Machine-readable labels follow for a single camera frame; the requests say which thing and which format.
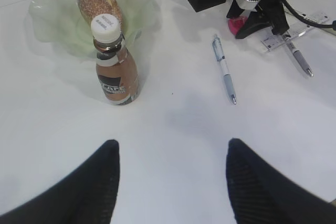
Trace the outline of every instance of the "glass bowl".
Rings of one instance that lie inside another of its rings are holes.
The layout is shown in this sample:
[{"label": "glass bowl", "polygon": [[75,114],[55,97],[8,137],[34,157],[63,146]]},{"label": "glass bowl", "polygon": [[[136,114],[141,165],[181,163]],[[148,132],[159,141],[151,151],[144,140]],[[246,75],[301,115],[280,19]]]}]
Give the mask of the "glass bowl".
[{"label": "glass bowl", "polygon": [[[35,37],[41,42],[60,44],[77,57],[94,57],[93,37],[83,19],[77,0],[32,0],[29,14],[32,17]],[[155,23],[155,0],[117,0],[123,13],[123,33],[127,46],[131,46],[141,31]]]}]

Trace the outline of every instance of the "silver pen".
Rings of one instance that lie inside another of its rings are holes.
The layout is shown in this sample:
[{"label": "silver pen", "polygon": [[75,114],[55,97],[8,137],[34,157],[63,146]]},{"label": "silver pen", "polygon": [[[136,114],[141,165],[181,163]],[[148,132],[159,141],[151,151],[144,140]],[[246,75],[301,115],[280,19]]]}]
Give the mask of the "silver pen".
[{"label": "silver pen", "polygon": [[290,41],[290,35],[288,32],[285,32],[282,35],[283,40],[286,42],[287,47],[289,48],[289,50],[292,52],[294,58],[296,59],[296,61],[298,62],[298,64],[300,65],[300,67],[303,69],[303,71],[308,74],[310,77],[313,77],[314,74],[310,68],[310,66],[308,65],[308,63],[306,62],[305,58],[303,57],[302,53],[294,46],[294,44]]},{"label": "silver pen", "polygon": [[221,40],[219,39],[217,34],[214,35],[214,40],[212,41],[212,47],[214,49],[216,60],[219,63],[220,68],[223,73],[223,79],[224,79],[227,93],[230,99],[232,100],[233,104],[237,104],[237,97],[236,97],[235,89],[233,87],[232,78],[231,78],[229,69],[226,64],[226,59],[223,53]]}]

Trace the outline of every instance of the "black cable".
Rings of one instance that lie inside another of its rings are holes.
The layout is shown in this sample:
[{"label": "black cable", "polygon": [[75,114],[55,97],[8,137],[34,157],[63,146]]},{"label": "black cable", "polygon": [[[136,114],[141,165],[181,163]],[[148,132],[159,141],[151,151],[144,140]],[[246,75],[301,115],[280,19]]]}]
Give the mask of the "black cable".
[{"label": "black cable", "polygon": [[324,25],[324,24],[318,24],[316,22],[310,21],[305,19],[304,17],[302,17],[300,14],[298,14],[293,7],[291,7],[291,5],[287,2],[287,0],[280,0],[286,7],[287,9],[293,14],[293,16],[295,18],[297,18],[298,20],[300,20],[301,22],[305,23],[306,25],[309,26],[313,26],[313,27],[317,27],[317,28],[322,28],[322,29],[333,29],[334,31],[336,31],[336,20],[334,20],[334,22],[330,25]]}]

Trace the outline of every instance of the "pink object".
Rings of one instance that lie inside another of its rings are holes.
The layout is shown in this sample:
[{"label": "pink object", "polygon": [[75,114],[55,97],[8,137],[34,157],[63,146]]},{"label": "pink object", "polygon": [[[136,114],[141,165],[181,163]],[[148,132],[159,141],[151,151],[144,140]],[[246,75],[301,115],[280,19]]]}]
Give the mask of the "pink object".
[{"label": "pink object", "polygon": [[245,16],[240,16],[238,18],[231,18],[228,21],[228,26],[229,29],[231,31],[231,33],[236,36],[236,34],[238,33],[238,31],[243,27],[243,25],[245,24],[247,20],[247,17]]}]

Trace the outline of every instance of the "white table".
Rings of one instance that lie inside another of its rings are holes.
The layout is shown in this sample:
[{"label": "white table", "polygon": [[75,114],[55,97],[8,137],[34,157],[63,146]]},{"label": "white table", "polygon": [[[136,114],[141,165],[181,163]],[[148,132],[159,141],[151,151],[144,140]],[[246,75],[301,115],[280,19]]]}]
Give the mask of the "white table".
[{"label": "white table", "polygon": [[[297,40],[314,70],[309,79],[284,49],[262,55],[249,40],[236,41],[224,19],[228,4],[195,13],[187,0],[157,1],[161,23],[142,35],[134,55],[141,95],[120,108],[97,99],[94,72],[60,69],[50,44],[31,46],[29,0],[0,0],[0,214],[52,186],[111,138],[121,153],[115,224],[234,224],[225,179],[232,137],[333,200],[336,38],[316,29]],[[334,0],[316,2],[336,19]],[[214,33],[237,106],[214,61]]]}]

